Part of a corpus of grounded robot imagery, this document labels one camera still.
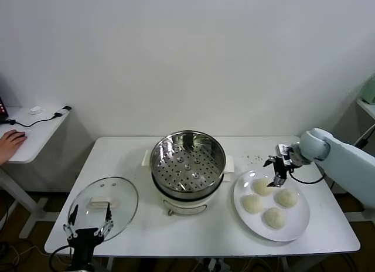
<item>charging cable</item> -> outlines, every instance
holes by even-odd
[[[59,111],[57,111],[56,113],[54,113],[54,115],[52,117],[47,118],[45,120],[36,121],[36,122],[34,122],[32,124],[29,124],[29,125],[21,124],[21,123],[17,122],[16,120],[3,120],[3,121],[0,121],[0,124],[10,124],[10,125],[19,124],[19,125],[21,125],[23,127],[32,127],[33,125],[35,125],[37,123],[41,123],[43,121],[50,121],[50,120],[53,120],[54,118],[62,117],[63,115],[65,115],[66,113],[68,113],[70,110],[71,110],[71,107],[65,106],[64,108],[62,108]]]

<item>human hand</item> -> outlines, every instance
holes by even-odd
[[[27,139],[24,132],[10,130],[0,138],[0,165],[8,162]]]

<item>glass lid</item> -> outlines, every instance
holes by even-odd
[[[77,212],[74,229],[103,227],[108,216],[108,204],[113,228],[104,241],[114,238],[131,223],[138,207],[137,189],[129,180],[115,176],[90,184],[78,194],[70,206],[69,216],[74,211]]]

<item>white table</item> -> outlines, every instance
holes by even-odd
[[[373,119],[375,119],[375,104],[369,104],[365,101],[363,101],[361,98],[357,99],[357,104],[364,110],[366,113],[369,114],[369,116]]]
[[[49,253],[67,244],[63,224],[77,194],[88,184],[108,176],[133,181],[139,205],[128,228],[116,238],[96,247],[96,256],[107,257],[249,257],[328,254],[356,251],[360,243],[325,181],[298,184],[311,209],[311,220],[297,240],[278,243],[257,236],[240,220],[233,206],[233,183],[243,172],[262,166],[257,155],[267,159],[279,143],[290,144],[297,137],[217,137],[227,155],[234,159],[236,173],[223,182],[207,210],[195,216],[168,216],[159,202],[150,170],[141,166],[145,151],[158,138],[100,138],[83,169],[45,244]],[[273,173],[272,166],[267,170]],[[321,177],[315,165],[295,171],[305,181]],[[303,263],[297,268],[304,271]]]
[[[54,113],[48,113],[44,111],[38,115],[31,115],[29,108],[7,108],[7,111],[9,114],[9,119],[15,119],[16,121],[24,125],[29,125],[31,123],[34,123],[35,121],[50,118]],[[0,125],[0,137],[9,130],[24,131],[28,136],[28,139],[22,144],[22,146],[17,150],[16,154],[9,160],[8,163],[27,164],[33,161],[46,145],[49,138],[65,120],[67,115],[68,113],[66,113],[62,117],[54,118],[51,121],[38,123],[29,128],[25,128],[18,124]],[[36,203],[8,174],[4,172],[3,169],[0,169],[0,186],[15,198],[14,203],[11,205],[11,207],[9,207],[9,215],[16,208],[17,202],[19,202],[23,207],[30,211],[30,217],[19,234],[19,237],[21,239],[25,239],[29,236],[37,221],[56,221],[59,213],[45,212],[43,210],[44,205],[47,203],[47,199],[41,198],[39,199],[38,203]],[[0,226],[2,226],[4,222],[5,216],[0,221]]]

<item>power cord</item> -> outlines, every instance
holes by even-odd
[[[364,139],[364,136],[369,133],[370,130],[372,130],[372,132]],[[362,134],[353,145],[358,149],[363,149],[367,145],[367,143],[369,143],[369,138],[373,135],[374,131],[375,124],[373,124],[368,130],[366,130],[364,134]]]
[[[53,266],[52,266],[52,260],[53,260],[53,257],[55,256],[56,253],[58,253],[58,252],[61,251],[61,250],[67,249],[68,247],[70,247],[68,244],[67,244],[66,246],[59,247],[57,250],[55,250],[55,251],[49,256],[48,265],[49,265],[49,268],[50,268],[53,272],[58,272],[58,271],[57,271],[55,268],[53,268]]]
[[[16,120],[4,120],[4,121],[1,121],[0,124],[10,124],[10,125],[19,124],[23,127],[32,127],[33,125],[35,125],[37,123],[41,123],[41,122],[44,122],[44,121],[50,121],[50,120],[53,120],[54,118],[62,117],[64,114],[66,114],[70,110],[71,110],[71,107],[65,106],[64,108],[62,108],[59,111],[57,111],[56,113],[54,113],[54,115],[52,117],[47,118],[45,120],[35,121],[34,123],[29,124],[29,125],[19,123]]]
[[[301,180],[299,180],[299,179],[296,179],[296,177],[293,176],[291,170],[289,171],[289,175],[291,176],[291,178],[293,178],[294,180],[298,181],[299,183],[302,183],[302,184],[308,184],[308,185],[311,185],[311,184],[317,184],[317,183],[319,183],[320,181],[322,181],[322,180],[324,179],[324,177],[326,176],[325,174],[323,174],[323,176],[322,176],[321,178],[319,178],[318,180],[316,180],[316,181],[313,181],[313,182],[306,182],[306,181],[301,181]]]

